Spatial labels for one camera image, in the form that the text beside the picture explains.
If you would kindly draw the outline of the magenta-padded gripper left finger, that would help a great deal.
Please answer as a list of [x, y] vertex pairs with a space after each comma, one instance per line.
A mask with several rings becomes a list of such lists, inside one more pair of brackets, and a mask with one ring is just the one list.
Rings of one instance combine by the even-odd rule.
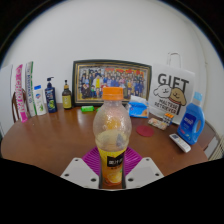
[[61, 177], [84, 188], [99, 189], [101, 161], [98, 149], [91, 149], [82, 158], [73, 158]]

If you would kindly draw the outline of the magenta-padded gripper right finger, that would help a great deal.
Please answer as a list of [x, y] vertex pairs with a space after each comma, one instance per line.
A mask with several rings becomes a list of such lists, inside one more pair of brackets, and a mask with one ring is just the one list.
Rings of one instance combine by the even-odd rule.
[[164, 175], [150, 157], [142, 157], [127, 148], [123, 163], [123, 188], [140, 188], [163, 178]]

